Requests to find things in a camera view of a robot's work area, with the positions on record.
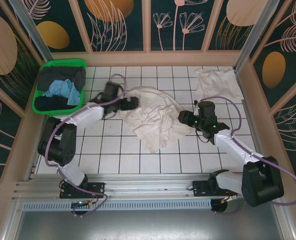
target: tile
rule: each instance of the tile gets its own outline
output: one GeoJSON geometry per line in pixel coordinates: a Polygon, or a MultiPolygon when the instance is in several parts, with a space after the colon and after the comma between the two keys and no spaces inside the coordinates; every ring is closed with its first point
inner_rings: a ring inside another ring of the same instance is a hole
{"type": "Polygon", "coordinates": [[[101,155],[99,164],[100,174],[119,173],[119,155],[101,155]]]}
{"type": "Polygon", "coordinates": [[[174,141],[168,144],[166,147],[160,149],[161,154],[178,154],[179,153],[179,143],[174,141]]]}
{"type": "Polygon", "coordinates": [[[138,154],[120,156],[120,174],[138,174],[140,157],[138,154]]]}
{"type": "Polygon", "coordinates": [[[136,134],[134,133],[134,131],[131,129],[131,127],[129,127],[129,125],[125,122],[122,121],[122,136],[136,136],[136,134]]]}
{"type": "MultiPolygon", "coordinates": [[[[246,119],[247,116],[246,116],[246,112],[244,111],[243,104],[236,104],[236,106],[238,107],[238,109],[241,113],[241,117],[243,119],[246,119]]],[[[232,104],[228,104],[228,109],[229,109],[230,118],[232,118],[232,119],[239,118],[238,111],[236,110],[236,108],[232,104]]]]}
{"type": "Polygon", "coordinates": [[[157,67],[156,66],[143,66],[141,68],[142,78],[156,78],[157,77],[157,67]]]}
{"type": "Polygon", "coordinates": [[[141,86],[141,78],[127,78],[126,79],[126,90],[130,90],[136,87],[140,87],[141,86]]]}
{"type": "Polygon", "coordinates": [[[159,154],[159,151],[157,151],[157,152],[150,152],[148,150],[148,148],[141,142],[141,145],[140,145],[140,154],[159,154]]]}
{"type": "Polygon", "coordinates": [[[81,153],[82,141],[83,141],[82,136],[77,136],[76,137],[76,152],[75,152],[75,154],[80,154],[81,153]]]}
{"type": "Polygon", "coordinates": [[[188,110],[193,112],[193,104],[181,104],[181,106],[184,108],[184,110],[188,110]]]}
{"type": "Polygon", "coordinates": [[[158,78],[158,90],[173,90],[173,78],[158,78]]]}
{"type": "Polygon", "coordinates": [[[157,66],[158,78],[172,78],[171,66],[157,66]]]}
{"type": "Polygon", "coordinates": [[[154,87],[158,88],[157,78],[156,77],[146,77],[141,79],[142,87],[154,87]]]}
{"type": "Polygon", "coordinates": [[[203,70],[209,71],[209,70],[218,70],[217,66],[203,66],[203,70]]]}
{"type": "Polygon", "coordinates": [[[178,154],[161,154],[161,173],[180,174],[180,156],[178,154]]]}
{"type": "Polygon", "coordinates": [[[243,164],[238,164],[236,160],[230,158],[226,153],[220,154],[222,169],[227,169],[233,173],[242,173],[243,172],[243,164]]]}
{"type": "Polygon", "coordinates": [[[96,67],[95,66],[89,66],[86,67],[86,78],[87,79],[91,79],[94,77],[94,71],[95,71],[96,67]]]}
{"type": "Polygon", "coordinates": [[[101,154],[120,154],[120,136],[104,136],[102,138],[101,154]]]}
{"type": "Polygon", "coordinates": [[[190,90],[190,82],[187,77],[173,78],[175,90],[190,90]]]}
{"type": "Polygon", "coordinates": [[[92,90],[92,84],[93,84],[93,78],[86,78],[86,83],[84,85],[85,91],[91,91],[92,90]]]}
{"type": "Polygon", "coordinates": [[[191,90],[196,90],[199,85],[199,80],[196,77],[190,77],[189,81],[191,90]]]}
{"type": "Polygon", "coordinates": [[[101,91],[92,91],[90,99],[94,99],[95,97],[97,97],[99,95],[99,93],[101,93],[101,91]]]}
{"type": "Polygon", "coordinates": [[[237,136],[237,139],[239,139],[241,142],[243,142],[246,146],[248,146],[252,150],[256,150],[251,135],[240,135],[240,136],[237,136]]]}
{"type": "Polygon", "coordinates": [[[82,154],[80,157],[79,168],[85,174],[97,174],[99,168],[100,155],[98,154],[82,154]]]}
{"type": "Polygon", "coordinates": [[[41,159],[39,161],[39,166],[37,169],[37,174],[56,174],[56,173],[57,173],[56,167],[47,166],[44,161],[44,157],[41,156],[41,159]]]}
{"type": "Polygon", "coordinates": [[[101,149],[101,136],[85,136],[81,154],[99,154],[101,149]]]}
{"type": "Polygon", "coordinates": [[[140,78],[141,67],[140,66],[128,66],[126,69],[126,78],[140,78]]]}
{"type": "Polygon", "coordinates": [[[217,104],[215,107],[215,113],[219,119],[229,119],[230,115],[226,104],[217,104]]]}
{"type": "Polygon", "coordinates": [[[95,79],[109,78],[110,77],[110,67],[109,66],[98,66],[94,73],[95,79]]]}
{"type": "Polygon", "coordinates": [[[104,122],[103,135],[104,136],[120,136],[121,135],[122,120],[110,120],[104,122]]]}
{"type": "Polygon", "coordinates": [[[174,91],[174,96],[175,96],[176,101],[179,104],[190,104],[190,103],[192,103],[191,91],[187,91],[187,90],[174,91]]]}
{"type": "Polygon", "coordinates": [[[198,142],[196,136],[185,136],[179,139],[181,154],[198,154],[198,142]]]}
{"type": "MultiPolygon", "coordinates": [[[[233,129],[239,126],[238,119],[231,119],[233,129]]],[[[250,127],[246,119],[242,119],[241,129],[235,132],[236,135],[251,135],[250,127]]]]}
{"type": "Polygon", "coordinates": [[[188,72],[190,78],[196,78],[196,70],[202,69],[202,66],[188,66],[188,72]]]}
{"type": "Polygon", "coordinates": [[[85,136],[102,136],[103,133],[103,120],[95,121],[86,127],[84,131],[85,136]]]}
{"type": "Polygon", "coordinates": [[[140,139],[136,136],[123,136],[121,139],[122,154],[139,154],[140,139]]]}
{"type": "Polygon", "coordinates": [[[196,91],[191,91],[191,95],[192,95],[192,103],[194,102],[194,100],[200,100],[200,94],[198,94],[196,91]]]}
{"type": "Polygon", "coordinates": [[[91,92],[90,91],[84,91],[83,95],[83,104],[87,104],[90,100],[91,92]]]}
{"type": "Polygon", "coordinates": [[[85,130],[85,128],[77,126],[77,136],[83,136],[84,130],[85,130]]]}
{"type": "Polygon", "coordinates": [[[200,154],[203,173],[213,173],[221,170],[219,154],[200,154]]]}
{"type": "Polygon", "coordinates": [[[172,98],[174,98],[174,91],[171,90],[171,91],[166,91],[166,90],[163,90],[162,92],[166,93],[167,95],[171,96],[172,98]]]}
{"type": "Polygon", "coordinates": [[[112,66],[110,76],[112,76],[114,74],[120,74],[125,77],[126,76],[126,67],[125,66],[112,66]]]}
{"type": "Polygon", "coordinates": [[[218,66],[218,69],[219,70],[231,70],[231,69],[233,69],[233,67],[232,66],[218,66]]]}
{"type": "Polygon", "coordinates": [[[93,81],[93,91],[103,91],[106,87],[106,83],[109,82],[108,78],[95,78],[93,81]]]}
{"type": "Polygon", "coordinates": [[[180,154],[183,174],[201,173],[199,154],[180,154]]]}
{"type": "Polygon", "coordinates": [[[187,78],[189,76],[187,66],[173,66],[172,73],[174,78],[187,78]]]}
{"type": "Polygon", "coordinates": [[[141,174],[159,174],[160,156],[158,154],[145,154],[140,156],[141,174]]]}
{"type": "MultiPolygon", "coordinates": [[[[200,138],[203,140],[203,141],[207,141],[207,139],[205,139],[204,137],[200,136],[200,138]]],[[[211,153],[218,153],[218,148],[217,146],[213,145],[212,143],[210,142],[207,142],[207,143],[204,143],[204,142],[201,142],[199,139],[198,139],[198,144],[199,144],[199,153],[201,154],[211,154],[211,153]]]]}

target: white cloth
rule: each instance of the white cloth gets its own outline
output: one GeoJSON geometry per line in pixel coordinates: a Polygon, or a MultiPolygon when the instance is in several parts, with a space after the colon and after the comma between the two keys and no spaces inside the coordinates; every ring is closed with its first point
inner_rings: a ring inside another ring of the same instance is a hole
{"type": "Polygon", "coordinates": [[[243,95],[237,83],[234,70],[196,70],[199,84],[196,92],[202,99],[221,96],[230,100],[242,100],[243,95]]]}
{"type": "Polygon", "coordinates": [[[166,93],[153,87],[136,87],[125,97],[131,96],[139,98],[139,107],[120,111],[120,116],[151,153],[193,131],[179,122],[179,112],[184,109],[166,93]]]}

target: white tile floor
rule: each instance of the white tile floor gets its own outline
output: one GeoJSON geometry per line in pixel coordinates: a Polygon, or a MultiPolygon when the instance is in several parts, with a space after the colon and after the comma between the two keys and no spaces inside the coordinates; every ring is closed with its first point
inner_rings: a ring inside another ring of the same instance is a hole
{"type": "MultiPolygon", "coordinates": [[[[119,73],[126,76],[128,90],[138,86],[152,86],[162,90],[193,111],[193,101],[200,97],[195,90],[198,79],[195,70],[201,66],[129,66],[129,67],[88,67],[85,85],[87,103],[104,89],[109,76],[119,73]]],[[[223,70],[231,67],[207,66],[209,70],[223,70]]],[[[231,104],[214,100],[216,115],[220,122],[236,128],[238,115],[231,104]]],[[[254,149],[250,128],[242,102],[238,103],[243,122],[238,138],[254,149]]],[[[195,132],[169,144],[155,154],[150,154],[132,129],[119,117],[94,122],[86,129],[77,129],[75,164],[86,174],[172,174],[211,173],[222,168],[241,172],[229,156],[211,143],[198,140],[195,132]]],[[[55,174],[40,157],[36,166],[37,174],[55,174]]]]}

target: gray cloth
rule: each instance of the gray cloth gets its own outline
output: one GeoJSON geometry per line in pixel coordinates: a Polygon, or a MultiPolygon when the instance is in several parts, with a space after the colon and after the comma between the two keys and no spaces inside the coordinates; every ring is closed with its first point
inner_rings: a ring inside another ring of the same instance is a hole
{"type": "Polygon", "coordinates": [[[50,66],[44,67],[38,77],[37,89],[39,91],[48,91],[54,80],[70,79],[79,92],[86,83],[86,70],[79,66],[50,66]]]}

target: cable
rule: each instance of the cable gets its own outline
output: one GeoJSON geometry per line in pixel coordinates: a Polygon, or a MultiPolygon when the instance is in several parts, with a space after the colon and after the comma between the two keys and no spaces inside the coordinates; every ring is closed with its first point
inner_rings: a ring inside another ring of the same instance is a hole
{"type": "MultiPolygon", "coordinates": [[[[114,78],[115,76],[119,76],[119,77],[121,77],[121,78],[123,79],[123,81],[124,81],[124,88],[125,88],[125,87],[126,87],[126,80],[125,80],[124,76],[122,76],[122,75],[120,75],[120,74],[114,74],[114,75],[112,75],[111,77],[114,78]]],[[[94,108],[94,107],[97,107],[97,106],[108,106],[108,105],[111,105],[111,104],[113,104],[113,103],[116,103],[117,101],[120,100],[120,97],[122,97],[122,95],[117,96],[114,100],[111,100],[111,101],[108,101],[108,102],[104,102],[104,103],[96,104],[96,103],[92,102],[92,104],[89,104],[89,105],[87,105],[87,106],[85,106],[85,107],[79,109],[78,111],[76,111],[76,112],[74,112],[73,114],[71,114],[71,116],[68,116],[67,118],[63,119],[63,120],[62,120],[62,121],[61,121],[61,122],[55,127],[55,129],[53,130],[53,132],[52,132],[52,134],[50,135],[50,138],[49,138],[49,140],[48,140],[48,143],[47,143],[47,146],[46,146],[46,149],[45,149],[45,153],[44,153],[44,160],[45,160],[46,165],[47,165],[48,167],[52,167],[52,166],[53,166],[53,167],[57,167],[57,165],[55,165],[55,164],[50,164],[50,163],[49,163],[49,161],[48,161],[48,154],[49,154],[50,145],[51,145],[51,142],[52,142],[52,140],[53,140],[53,138],[54,138],[54,136],[55,136],[55,133],[58,131],[58,129],[59,129],[62,125],[64,125],[67,121],[72,120],[73,118],[79,116],[81,113],[83,113],[83,112],[85,112],[85,111],[88,111],[88,110],[91,110],[91,109],[94,108]]],[[[75,184],[73,184],[69,179],[67,179],[67,178],[65,177],[65,175],[62,173],[61,169],[59,169],[59,168],[57,168],[57,169],[58,169],[59,174],[63,177],[63,179],[64,179],[67,183],[69,183],[70,185],[72,185],[73,187],[75,187],[77,190],[82,191],[82,192],[84,192],[84,193],[86,193],[86,194],[97,195],[97,196],[104,196],[104,197],[105,197],[105,199],[104,199],[104,200],[103,200],[103,201],[102,201],[102,202],[101,202],[96,208],[94,208],[93,210],[90,210],[90,211],[86,212],[84,215],[79,216],[80,218],[81,218],[82,216],[85,216],[85,215],[88,215],[88,214],[91,214],[91,213],[95,212],[98,208],[100,208],[100,207],[101,207],[101,206],[107,201],[107,199],[108,199],[108,195],[107,195],[107,194],[104,194],[104,193],[101,193],[101,192],[91,192],[91,191],[87,191],[87,190],[85,190],[85,189],[82,189],[82,188],[76,186],[75,184]]]]}
{"type": "Polygon", "coordinates": [[[199,140],[200,140],[201,142],[203,142],[203,143],[205,143],[205,144],[207,144],[207,143],[209,142],[209,139],[208,139],[207,141],[202,141],[202,140],[201,140],[200,136],[198,135],[198,131],[197,131],[197,129],[196,129],[196,135],[197,135],[197,137],[199,138],[199,140]]]}
{"type": "MultiPolygon", "coordinates": [[[[260,160],[260,161],[264,162],[265,164],[271,165],[271,166],[273,166],[273,167],[275,167],[275,168],[277,168],[277,169],[279,169],[279,170],[281,170],[281,171],[287,173],[288,175],[290,175],[291,177],[293,177],[294,180],[296,181],[296,176],[295,176],[292,172],[286,170],[285,168],[283,168],[283,167],[281,167],[281,166],[279,166],[279,165],[277,165],[277,164],[274,164],[273,162],[267,161],[267,160],[263,159],[263,158],[260,157],[260,156],[257,156],[257,155],[255,155],[255,154],[252,154],[252,152],[250,152],[250,151],[247,150],[245,147],[243,147],[243,146],[242,146],[242,145],[241,145],[241,144],[240,144],[240,143],[234,138],[234,133],[235,133],[236,131],[240,130],[240,128],[241,128],[241,124],[242,124],[242,117],[241,117],[240,110],[238,109],[237,105],[236,105],[234,102],[232,102],[230,99],[228,99],[228,98],[226,98],[226,97],[223,97],[223,96],[211,96],[211,97],[206,97],[206,98],[204,98],[204,99],[202,99],[202,100],[200,100],[200,101],[204,101],[204,100],[208,100],[208,99],[224,99],[224,100],[230,102],[230,103],[236,108],[236,110],[237,110],[237,112],[238,112],[238,115],[239,115],[239,126],[238,126],[236,129],[232,130],[232,132],[231,132],[231,138],[232,138],[232,140],[235,142],[236,145],[238,145],[242,150],[244,150],[246,153],[248,153],[248,154],[251,155],[252,157],[256,158],[257,160],[260,160]]],[[[295,205],[295,204],[296,204],[296,200],[295,200],[295,201],[292,201],[292,202],[286,202],[286,203],[271,201],[271,203],[272,203],[272,204],[275,204],[275,205],[278,205],[278,206],[291,206],[291,205],[295,205]]]]}

